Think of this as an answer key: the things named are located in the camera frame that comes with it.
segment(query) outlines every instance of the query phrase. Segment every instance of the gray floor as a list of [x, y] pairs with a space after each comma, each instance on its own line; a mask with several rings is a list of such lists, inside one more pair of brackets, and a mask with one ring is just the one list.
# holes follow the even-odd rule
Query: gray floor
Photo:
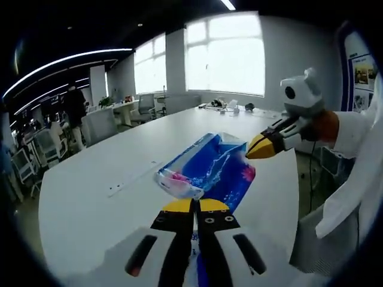
[[[305, 154], [297, 154], [297, 168], [299, 172], [299, 218], [309, 213], [310, 203], [310, 180], [309, 180], [309, 156]], [[320, 176], [320, 167], [318, 163], [312, 162], [312, 178], [316, 183], [320, 178], [319, 183], [314, 192], [312, 200], [312, 210], [319, 207], [325, 199], [333, 192], [332, 180], [329, 177]], [[39, 226], [38, 226], [38, 201], [39, 196], [35, 199], [28, 198], [23, 204], [17, 207], [15, 217], [19, 223], [20, 232], [35, 252], [35, 255], [41, 262], [44, 261], [44, 253], [42, 251]]]

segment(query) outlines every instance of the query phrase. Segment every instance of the bright window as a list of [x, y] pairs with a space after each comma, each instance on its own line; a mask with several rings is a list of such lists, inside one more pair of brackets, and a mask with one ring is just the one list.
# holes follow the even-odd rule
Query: bright window
[[166, 91], [165, 35], [137, 48], [134, 57], [136, 93]]
[[188, 90], [264, 96], [265, 51], [256, 14], [236, 13], [187, 25]]

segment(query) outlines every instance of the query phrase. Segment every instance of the white coat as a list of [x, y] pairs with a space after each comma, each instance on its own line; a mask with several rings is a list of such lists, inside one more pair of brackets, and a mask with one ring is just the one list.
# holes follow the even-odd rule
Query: white coat
[[336, 113], [339, 132], [334, 150], [357, 158], [348, 180], [324, 203], [323, 219], [315, 228], [318, 238], [333, 231], [358, 205], [360, 242], [374, 222], [383, 196], [382, 107], [383, 82], [378, 74], [367, 111]]

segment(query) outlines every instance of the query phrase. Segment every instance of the black ceiling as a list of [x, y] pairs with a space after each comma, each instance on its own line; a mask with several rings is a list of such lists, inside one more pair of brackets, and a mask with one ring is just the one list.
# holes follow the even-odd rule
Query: black ceiling
[[[260, 14], [290, 17], [298, 20], [335, 29], [344, 20], [339, 13], [334, 17], [330, 10], [319, 5], [305, 6], [300, 12], [300, 4], [276, 7], [253, 0], [231, 0], [237, 10], [258, 10]], [[12, 21], [2, 21], [3, 53], [1, 56], [2, 81], [0, 93], [4, 92], [21, 77], [54, 60], [73, 54], [110, 48], [137, 48], [152, 37], [179, 29], [198, 17], [227, 12], [219, 0], [140, 0], [129, 2], [65, 1], [62, 4], [21, 4], [11, 3], [8, 12], [16, 16]], [[82, 63], [94, 60], [123, 59], [127, 54], [108, 53], [81, 59]], [[12, 114], [31, 99], [70, 80], [88, 77], [89, 67], [68, 70], [54, 77], [35, 83], [56, 71], [78, 65], [70, 62], [46, 69], [5, 97], [9, 112]]]

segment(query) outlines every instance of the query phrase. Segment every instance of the robotic arm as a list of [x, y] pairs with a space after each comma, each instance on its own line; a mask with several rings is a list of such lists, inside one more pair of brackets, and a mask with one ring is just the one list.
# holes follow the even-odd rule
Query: robotic arm
[[313, 68], [305, 70], [302, 76], [282, 80], [281, 92], [286, 110], [251, 141], [246, 153], [249, 159], [273, 157], [296, 147], [302, 142], [302, 133], [310, 126], [312, 119], [324, 110]]

